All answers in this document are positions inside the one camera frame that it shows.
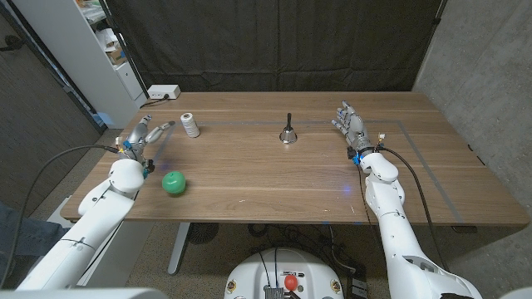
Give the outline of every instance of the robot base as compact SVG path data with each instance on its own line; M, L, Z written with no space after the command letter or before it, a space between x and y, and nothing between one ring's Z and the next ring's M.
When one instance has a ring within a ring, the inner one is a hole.
M336 273L312 254L293 248L277 248L277 271L275 248L264 250L261 254L264 264L260 254L256 253L231 272L225 285L225 299L343 298L342 286ZM289 292L284 282L290 275L297 280L297 288L293 291L296 297L284 295ZM283 295L266 295L268 279L269 287L275 289L278 286L278 290L268 290L268 294L278 291L278 294Z

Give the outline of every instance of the white spool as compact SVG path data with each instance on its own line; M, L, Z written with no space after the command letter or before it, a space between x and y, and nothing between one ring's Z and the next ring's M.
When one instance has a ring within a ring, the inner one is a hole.
M192 116L192 113L185 113L181 116L181 123L185 128L186 134L191 137L198 137L200 135L200 129Z

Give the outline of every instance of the bell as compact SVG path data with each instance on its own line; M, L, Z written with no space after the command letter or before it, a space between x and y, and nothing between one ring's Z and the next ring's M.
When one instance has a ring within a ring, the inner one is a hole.
M281 135L279 135L279 138L281 141L283 141L284 144L289 145L298 140L298 136L296 135L296 132L293 131L293 127L290 125L290 121L292 119L292 114L288 113L288 121L286 124L286 127L283 129L283 132Z

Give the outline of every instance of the table leg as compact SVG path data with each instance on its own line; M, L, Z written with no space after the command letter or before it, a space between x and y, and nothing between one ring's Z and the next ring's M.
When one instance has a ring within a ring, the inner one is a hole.
M175 236L174 249L172 250L172 257L168 265L168 273L175 275L179 271L179 265L183 254L185 253L185 245L187 242L187 235L189 234L190 223L180 223Z

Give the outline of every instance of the concrete wall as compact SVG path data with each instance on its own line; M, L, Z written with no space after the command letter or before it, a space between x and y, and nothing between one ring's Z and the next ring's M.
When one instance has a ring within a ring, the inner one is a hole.
M413 90L532 215L532 1L450 0ZM442 238L451 270L485 298L532 287L532 226Z

